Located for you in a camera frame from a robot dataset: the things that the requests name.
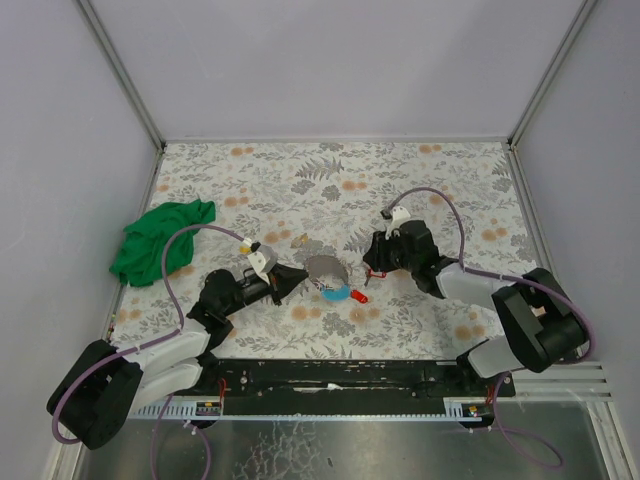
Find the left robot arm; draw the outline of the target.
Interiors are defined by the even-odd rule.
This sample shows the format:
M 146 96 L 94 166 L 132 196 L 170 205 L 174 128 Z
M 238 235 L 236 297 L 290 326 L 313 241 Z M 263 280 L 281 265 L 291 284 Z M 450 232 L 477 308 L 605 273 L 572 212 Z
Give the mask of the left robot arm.
M 169 332 L 139 345 L 91 342 L 47 401 L 54 437 L 91 450 L 102 447 L 130 413 L 198 383 L 204 358 L 231 333 L 230 315 L 265 298 L 279 305 L 308 277 L 306 270 L 280 263 L 260 273 L 248 268 L 241 279 L 214 270 L 182 323 Z

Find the red key tag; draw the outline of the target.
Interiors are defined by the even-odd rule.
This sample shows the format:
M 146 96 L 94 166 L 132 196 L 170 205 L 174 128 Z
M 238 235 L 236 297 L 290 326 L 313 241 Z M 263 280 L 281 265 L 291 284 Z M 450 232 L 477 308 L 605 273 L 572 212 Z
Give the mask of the red key tag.
M 372 278 L 384 279 L 386 277 L 387 277 L 387 273 L 386 272 L 377 272 L 377 271 L 374 271 L 372 269 L 368 269 L 367 272 L 366 272 L 366 275 L 365 275 L 364 286 L 367 287 Z

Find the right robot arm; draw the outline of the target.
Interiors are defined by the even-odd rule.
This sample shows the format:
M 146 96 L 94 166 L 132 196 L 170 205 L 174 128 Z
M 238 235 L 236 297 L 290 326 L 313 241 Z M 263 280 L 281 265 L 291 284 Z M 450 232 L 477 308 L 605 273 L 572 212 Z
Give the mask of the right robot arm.
M 374 232 L 363 260 L 376 273 L 409 272 L 427 295 L 497 314 L 503 334 L 462 355 L 480 378 L 521 369 L 541 373 L 589 341 L 584 322 L 549 271 L 511 277 L 465 269 L 439 252 L 422 220 Z

